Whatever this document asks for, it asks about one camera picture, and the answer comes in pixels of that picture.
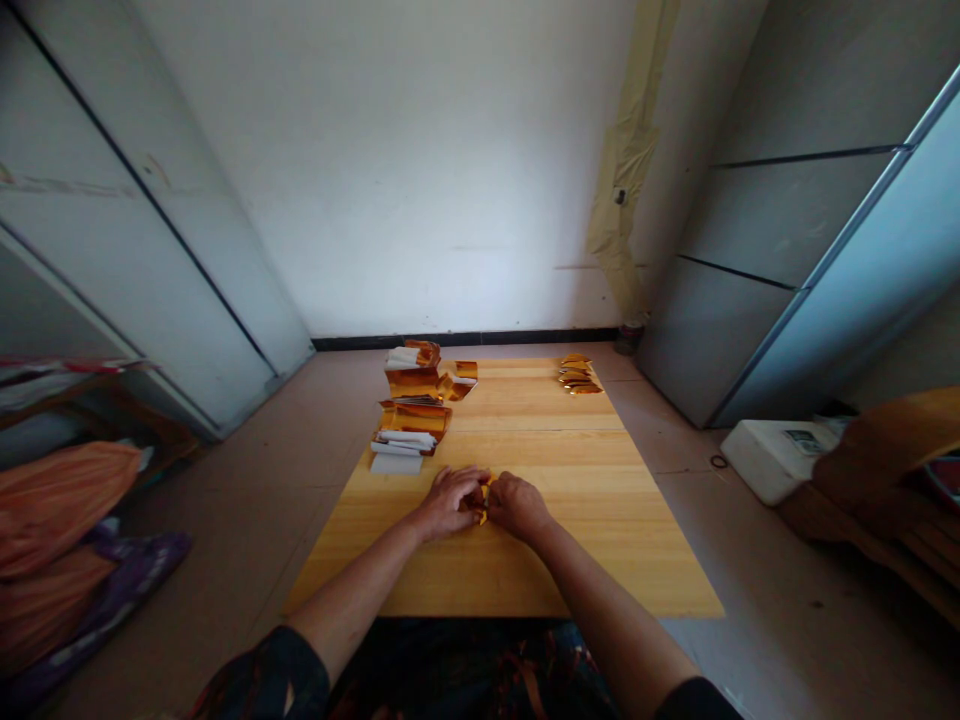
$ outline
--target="wooden table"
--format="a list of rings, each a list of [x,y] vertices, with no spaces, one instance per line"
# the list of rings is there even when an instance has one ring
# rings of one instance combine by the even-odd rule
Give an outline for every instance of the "wooden table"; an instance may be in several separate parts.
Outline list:
[[[444,465],[477,463],[536,485],[554,517],[654,615],[721,617],[720,601],[607,395],[567,394],[557,382],[559,359],[478,362],[479,384],[451,404],[450,430],[418,477],[374,475],[370,450],[360,458],[285,612],[414,508]],[[380,614],[569,611],[533,552],[487,523],[421,548]]]

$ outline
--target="orange cloth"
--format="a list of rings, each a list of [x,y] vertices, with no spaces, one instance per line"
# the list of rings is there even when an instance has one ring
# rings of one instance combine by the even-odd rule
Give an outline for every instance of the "orange cloth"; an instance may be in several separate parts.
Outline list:
[[[0,473],[0,580],[70,550],[130,489],[139,465],[137,448],[93,442]]]
[[[30,577],[0,584],[0,678],[67,642],[115,567],[84,545]]]

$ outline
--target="purple cloth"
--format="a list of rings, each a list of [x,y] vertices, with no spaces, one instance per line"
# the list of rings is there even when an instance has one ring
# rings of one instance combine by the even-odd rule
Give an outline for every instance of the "purple cloth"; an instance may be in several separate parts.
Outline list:
[[[82,540],[101,557],[118,563],[104,581],[93,607],[65,645],[15,678],[0,685],[4,716],[20,717],[34,709],[57,685],[93,655],[110,634],[156,589],[190,551],[186,533],[121,538],[118,524],[101,521]]]

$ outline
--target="dark clothing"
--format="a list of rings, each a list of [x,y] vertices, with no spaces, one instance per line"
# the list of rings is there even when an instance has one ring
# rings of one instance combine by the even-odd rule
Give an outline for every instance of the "dark clothing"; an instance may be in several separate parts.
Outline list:
[[[287,689],[293,704],[286,715]],[[377,620],[331,692],[296,632],[278,627],[210,681],[204,720],[620,717],[576,625],[551,620]],[[659,720],[739,718],[707,680],[666,699]]]

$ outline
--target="stack of white paper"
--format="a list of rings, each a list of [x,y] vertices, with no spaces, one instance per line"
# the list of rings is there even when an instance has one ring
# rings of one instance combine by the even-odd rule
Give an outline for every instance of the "stack of white paper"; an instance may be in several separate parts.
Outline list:
[[[384,430],[370,443],[376,453],[372,472],[384,475],[419,475],[423,464],[421,452],[429,452],[437,445],[430,433]]]
[[[394,348],[387,353],[387,362],[383,369],[387,372],[391,370],[416,370],[417,355],[420,351],[417,348]]]

